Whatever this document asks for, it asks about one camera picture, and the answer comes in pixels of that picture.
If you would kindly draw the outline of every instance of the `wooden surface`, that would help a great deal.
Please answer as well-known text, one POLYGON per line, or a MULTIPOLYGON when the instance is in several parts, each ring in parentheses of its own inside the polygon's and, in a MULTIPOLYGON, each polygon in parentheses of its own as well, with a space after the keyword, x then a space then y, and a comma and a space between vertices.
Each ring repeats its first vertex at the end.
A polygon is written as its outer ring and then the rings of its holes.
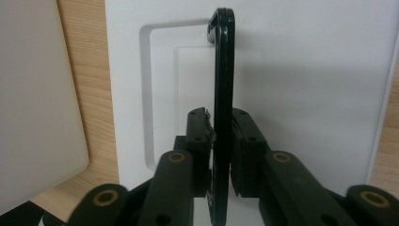
MULTIPOLYGON (((90 164, 83 173, 33 201, 67 220, 93 187, 118 182, 104 1, 59 1, 90 164)), ((395 75, 372 184, 399 198, 399 73, 395 75)))
POLYGON ((104 1, 58 1, 88 143, 88 168, 33 202, 66 221, 93 187, 118 183, 104 1))

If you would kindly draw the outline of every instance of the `white cardboard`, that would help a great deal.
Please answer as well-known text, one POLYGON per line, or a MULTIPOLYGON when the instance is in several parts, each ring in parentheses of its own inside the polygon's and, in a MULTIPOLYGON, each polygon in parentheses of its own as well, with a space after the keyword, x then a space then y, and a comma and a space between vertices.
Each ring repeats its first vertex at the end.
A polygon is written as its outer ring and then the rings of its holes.
POLYGON ((0 32, 2 215, 83 170, 88 150, 56 1, 0 1, 0 32))

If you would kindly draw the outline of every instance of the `white panel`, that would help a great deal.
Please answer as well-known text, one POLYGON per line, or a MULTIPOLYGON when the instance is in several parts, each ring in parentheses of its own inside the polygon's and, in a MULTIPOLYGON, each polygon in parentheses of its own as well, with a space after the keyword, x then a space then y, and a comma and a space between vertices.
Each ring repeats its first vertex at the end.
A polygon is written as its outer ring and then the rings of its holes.
MULTIPOLYGON (((184 134, 184 112, 212 110, 206 24, 219 7, 235 13, 233 106, 323 186, 343 194, 367 183, 396 62, 397 0, 106 1, 120 182, 132 188, 152 176, 184 134)), ((235 203, 258 211, 231 198, 228 225, 244 224, 235 203)))

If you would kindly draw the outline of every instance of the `screw hole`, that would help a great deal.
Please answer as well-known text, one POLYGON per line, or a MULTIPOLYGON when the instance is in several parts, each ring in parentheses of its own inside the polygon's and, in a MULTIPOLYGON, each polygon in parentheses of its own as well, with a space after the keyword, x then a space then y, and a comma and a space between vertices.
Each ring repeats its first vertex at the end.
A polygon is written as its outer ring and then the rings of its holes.
POLYGON ((329 226, 337 226, 340 225, 335 217, 332 217, 330 215, 322 215, 321 217, 323 223, 329 226))
POLYGON ((168 215, 158 215, 158 217, 156 217, 155 223, 157 225, 168 225, 171 221, 172 219, 168 215))
POLYGON ((256 138, 255 137, 249 137, 248 140, 249 141, 256 141, 256 138))

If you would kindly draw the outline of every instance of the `brass insert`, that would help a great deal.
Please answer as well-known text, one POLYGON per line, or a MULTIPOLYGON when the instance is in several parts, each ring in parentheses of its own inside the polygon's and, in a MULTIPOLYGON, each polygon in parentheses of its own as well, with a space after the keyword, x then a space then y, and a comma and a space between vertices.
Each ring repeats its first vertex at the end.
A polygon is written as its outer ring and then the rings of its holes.
POLYGON ((107 189, 99 192, 94 198, 93 203, 97 206, 107 206, 118 199, 118 192, 107 189))

